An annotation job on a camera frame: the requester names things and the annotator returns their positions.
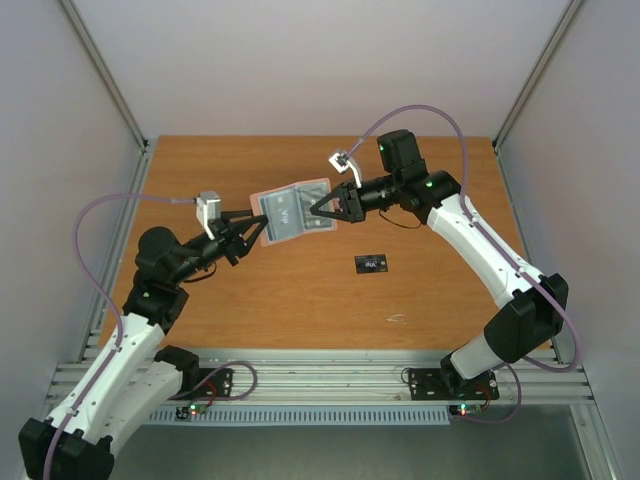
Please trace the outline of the pink leather card holder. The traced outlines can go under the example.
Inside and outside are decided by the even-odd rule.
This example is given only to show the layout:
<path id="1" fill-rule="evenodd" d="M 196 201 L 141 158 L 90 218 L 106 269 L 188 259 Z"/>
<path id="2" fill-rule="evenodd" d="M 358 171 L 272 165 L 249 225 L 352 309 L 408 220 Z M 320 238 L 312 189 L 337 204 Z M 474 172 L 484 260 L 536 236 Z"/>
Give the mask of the pink leather card holder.
<path id="1" fill-rule="evenodd" d="M 336 220 L 313 215 L 310 211 L 330 191 L 330 180 L 319 178 L 251 194 L 252 212 L 268 219 L 260 235 L 261 245 L 266 247 L 305 234 L 336 230 Z"/>

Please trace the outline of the black VIP credit card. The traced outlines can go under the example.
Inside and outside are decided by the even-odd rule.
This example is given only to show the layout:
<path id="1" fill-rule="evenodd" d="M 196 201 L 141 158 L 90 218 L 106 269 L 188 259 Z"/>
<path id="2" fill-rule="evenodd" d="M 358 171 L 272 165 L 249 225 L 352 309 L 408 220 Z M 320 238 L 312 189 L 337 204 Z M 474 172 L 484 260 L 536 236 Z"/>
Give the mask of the black VIP credit card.
<path id="1" fill-rule="evenodd" d="M 358 255 L 354 257 L 357 274 L 382 273 L 388 271 L 385 254 Z"/>

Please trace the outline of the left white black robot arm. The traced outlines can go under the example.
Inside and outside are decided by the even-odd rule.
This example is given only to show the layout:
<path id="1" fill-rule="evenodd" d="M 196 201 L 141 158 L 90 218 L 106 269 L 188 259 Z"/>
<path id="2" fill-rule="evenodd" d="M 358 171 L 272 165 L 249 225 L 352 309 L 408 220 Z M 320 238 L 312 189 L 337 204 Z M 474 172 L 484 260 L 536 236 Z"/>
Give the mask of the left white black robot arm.
<path id="1" fill-rule="evenodd" d="M 153 411 L 199 391 L 198 356 L 160 345 L 189 298 L 183 286 L 220 259 L 236 265 L 267 224 L 265 215 L 230 211 L 185 243 L 161 226 L 140 237 L 132 289 L 108 342 L 47 418 L 27 420 L 18 434 L 27 478 L 108 478 Z"/>

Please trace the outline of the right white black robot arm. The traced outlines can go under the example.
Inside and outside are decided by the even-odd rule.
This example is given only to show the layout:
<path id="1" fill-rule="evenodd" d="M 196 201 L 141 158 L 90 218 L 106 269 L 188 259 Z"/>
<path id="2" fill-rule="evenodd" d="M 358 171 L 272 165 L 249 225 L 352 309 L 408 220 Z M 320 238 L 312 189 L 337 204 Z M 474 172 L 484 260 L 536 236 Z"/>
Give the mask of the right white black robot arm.
<path id="1" fill-rule="evenodd" d="M 520 257 L 463 196 L 453 176 L 428 170 L 412 132 L 392 131 L 376 142 L 384 176 L 363 180 L 352 156 L 336 151 L 329 163 L 340 174 L 351 171 L 353 178 L 310 211 L 359 223 L 370 211 L 397 205 L 442 237 L 478 276 L 499 311 L 481 334 L 440 362 L 444 390 L 451 397 L 463 396 L 488 370 L 525 358 L 562 331 L 568 285 L 560 275 L 546 276 Z"/>

